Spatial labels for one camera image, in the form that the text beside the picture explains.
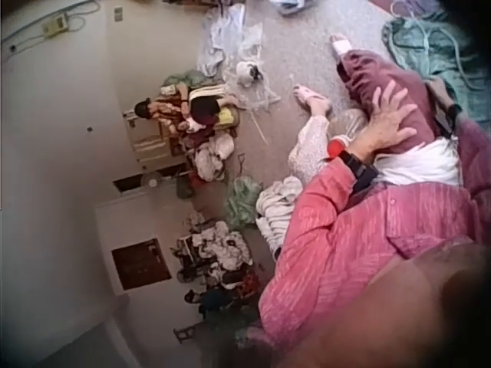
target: leg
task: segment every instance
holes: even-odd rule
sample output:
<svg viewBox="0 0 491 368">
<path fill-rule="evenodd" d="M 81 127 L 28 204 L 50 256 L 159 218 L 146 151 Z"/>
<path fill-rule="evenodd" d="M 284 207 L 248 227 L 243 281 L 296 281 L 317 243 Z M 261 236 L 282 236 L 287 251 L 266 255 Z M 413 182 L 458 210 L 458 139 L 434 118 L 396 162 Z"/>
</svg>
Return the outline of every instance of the leg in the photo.
<svg viewBox="0 0 491 368">
<path fill-rule="evenodd" d="M 294 90 L 302 106 L 311 111 L 311 117 L 298 134 L 298 142 L 288 155 L 288 165 L 302 185 L 308 184 L 326 164 L 329 121 L 326 113 L 331 102 L 308 88 Z"/>
<path fill-rule="evenodd" d="M 418 134 L 401 144 L 385 149 L 381 153 L 404 153 L 410 148 L 421 144 L 431 143 L 439 135 L 437 125 L 433 120 L 433 109 L 430 96 L 421 77 L 413 71 L 405 71 L 392 61 L 384 60 L 380 55 L 370 51 L 353 50 L 349 41 L 339 34 L 331 37 L 335 51 L 340 57 L 338 73 L 350 96 L 356 100 L 365 111 L 371 113 L 371 98 L 376 87 L 384 89 L 391 79 L 398 86 L 396 92 L 408 89 L 404 104 L 416 104 L 418 111 L 409 115 L 401 127 L 416 128 Z"/>
</svg>

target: red cloth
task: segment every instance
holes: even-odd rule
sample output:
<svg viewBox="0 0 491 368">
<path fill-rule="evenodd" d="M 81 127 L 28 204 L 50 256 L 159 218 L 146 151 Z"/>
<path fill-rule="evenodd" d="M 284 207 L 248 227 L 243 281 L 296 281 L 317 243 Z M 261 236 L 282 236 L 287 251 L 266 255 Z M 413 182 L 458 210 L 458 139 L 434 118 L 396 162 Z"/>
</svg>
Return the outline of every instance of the red cloth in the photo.
<svg viewBox="0 0 491 368">
<path fill-rule="evenodd" d="M 259 303 L 275 344 L 297 341 L 352 301 L 397 253 L 412 258 L 463 235 L 491 240 L 491 143 L 468 120 L 457 134 L 464 188 L 378 184 L 350 198 L 354 177 L 339 158 L 305 188 Z"/>
</svg>

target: hand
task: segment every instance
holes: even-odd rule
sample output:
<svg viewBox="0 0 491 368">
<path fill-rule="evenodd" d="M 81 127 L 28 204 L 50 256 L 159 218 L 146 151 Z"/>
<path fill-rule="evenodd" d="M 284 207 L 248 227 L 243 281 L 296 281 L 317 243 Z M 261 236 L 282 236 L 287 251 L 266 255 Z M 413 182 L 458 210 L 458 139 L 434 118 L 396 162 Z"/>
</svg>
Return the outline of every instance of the hand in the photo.
<svg viewBox="0 0 491 368">
<path fill-rule="evenodd" d="M 187 101 L 181 102 L 181 114 L 183 115 L 184 119 L 187 119 L 191 116 L 191 113 L 189 111 L 189 104 L 187 103 Z"/>
<path fill-rule="evenodd" d="M 429 80 L 424 81 L 424 83 L 427 85 L 428 92 L 437 106 L 446 113 L 454 102 L 447 92 L 445 82 L 441 78 L 431 77 Z"/>
<path fill-rule="evenodd" d="M 380 87 L 375 89 L 372 98 L 374 111 L 370 122 L 347 148 L 349 153 L 361 161 L 366 162 L 374 151 L 395 146 L 417 133 L 409 127 L 399 130 L 402 120 L 415 111 L 417 105 L 412 103 L 400 107 L 401 101 L 407 96 L 407 89 L 392 96 L 395 87 L 396 82 L 391 80 L 383 93 Z"/>
</svg>

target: foot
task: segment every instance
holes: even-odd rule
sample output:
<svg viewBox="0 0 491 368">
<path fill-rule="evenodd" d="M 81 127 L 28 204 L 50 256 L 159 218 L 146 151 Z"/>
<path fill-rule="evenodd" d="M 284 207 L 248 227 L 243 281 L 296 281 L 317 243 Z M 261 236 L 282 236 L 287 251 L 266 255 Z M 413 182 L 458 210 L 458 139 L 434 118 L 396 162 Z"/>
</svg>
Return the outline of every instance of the foot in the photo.
<svg viewBox="0 0 491 368">
<path fill-rule="evenodd" d="M 313 117 L 317 115 L 326 116 L 332 108 L 331 101 L 327 98 L 308 89 L 305 86 L 296 85 L 293 88 L 293 95 L 303 107 L 308 107 Z"/>
<path fill-rule="evenodd" d="M 339 60 L 350 50 L 353 50 L 350 41 L 340 33 L 334 33 L 329 37 L 335 57 Z"/>
</svg>

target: speckled floor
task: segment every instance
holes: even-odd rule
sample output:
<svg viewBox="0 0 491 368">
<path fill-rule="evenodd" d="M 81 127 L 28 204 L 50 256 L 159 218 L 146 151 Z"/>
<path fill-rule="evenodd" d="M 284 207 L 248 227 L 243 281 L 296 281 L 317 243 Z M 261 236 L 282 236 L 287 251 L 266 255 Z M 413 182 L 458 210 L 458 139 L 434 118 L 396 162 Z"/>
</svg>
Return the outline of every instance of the speckled floor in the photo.
<svg viewBox="0 0 491 368">
<path fill-rule="evenodd" d="M 298 131 L 308 115 L 295 102 L 292 88 L 305 84 L 331 98 L 334 114 L 351 105 L 348 94 L 336 73 L 328 43 L 332 33 L 346 35 L 355 48 L 366 48 L 386 55 L 381 41 L 382 25 L 390 15 L 368 0 L 320 0 L 318 5 L 290 18 L 283 18 L 266 0 L 247 0 L 246 24 L 263 24 L 264 69 L 270 87 L 281 100 L 269 112 L 259 112 L 257 121 L 268 144 L 247 113 L 241 117 L 236 151 L 227 162 L 230 177 L 239 170 L 236 155 L 245 154 L 245 175 L 265 186 L 289 175 L 287 157 L 295 145 Z M 226 186 L 212 183 L 204 186 L 195 198 L 195 206 L 209 215 L 222 214 Z M 257 263 L 271 277 L 274 262 L 258 230 L 247 229 L 245 237 Z"/>
</svg>

